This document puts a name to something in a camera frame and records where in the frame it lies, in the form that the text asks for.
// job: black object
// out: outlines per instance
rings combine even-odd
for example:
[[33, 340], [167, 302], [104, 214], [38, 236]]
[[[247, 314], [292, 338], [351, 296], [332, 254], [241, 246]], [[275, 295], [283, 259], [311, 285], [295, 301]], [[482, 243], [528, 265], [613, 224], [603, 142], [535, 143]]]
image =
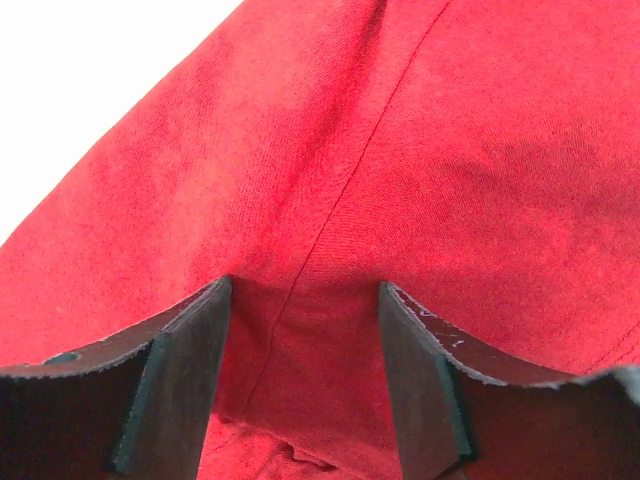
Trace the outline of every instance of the black object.
[[640, 368], [524, 362], [388, 283], [378, 316], [405, 480], [640, 478]]
[[195, 479], [230, 302], [222, 278], [105, 340], [0, 368], [0, 479]]

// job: red fabric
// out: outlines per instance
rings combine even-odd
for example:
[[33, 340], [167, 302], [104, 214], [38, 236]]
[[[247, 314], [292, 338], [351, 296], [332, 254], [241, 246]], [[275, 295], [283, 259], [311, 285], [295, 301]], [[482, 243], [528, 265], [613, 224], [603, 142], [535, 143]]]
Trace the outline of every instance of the red fabric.
[[380, 280], [537, 363], [640, 361], [639, 25], [634, 0], [247, 0], [2, 247], [0, 362], [230, 273], [199, 478], [385, 480]]

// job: white background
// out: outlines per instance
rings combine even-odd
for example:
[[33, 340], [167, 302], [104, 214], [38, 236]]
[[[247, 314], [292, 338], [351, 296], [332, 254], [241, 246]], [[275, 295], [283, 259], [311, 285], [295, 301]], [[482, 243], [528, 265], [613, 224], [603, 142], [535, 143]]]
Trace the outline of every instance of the white background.
[[0, 0], [0, 244], [240, 0]]

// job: crumpled fabric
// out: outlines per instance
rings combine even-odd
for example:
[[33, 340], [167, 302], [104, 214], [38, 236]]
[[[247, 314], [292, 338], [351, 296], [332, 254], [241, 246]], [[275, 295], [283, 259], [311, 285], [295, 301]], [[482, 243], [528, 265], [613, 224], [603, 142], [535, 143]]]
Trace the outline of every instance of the crumpled fabric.
[[640, 361], [639, 26], [631, 0], [246, 0], [0, 249], [0, 363], [230, 274], [198, 478], [395, 480], [382, 280], [541, 365]]

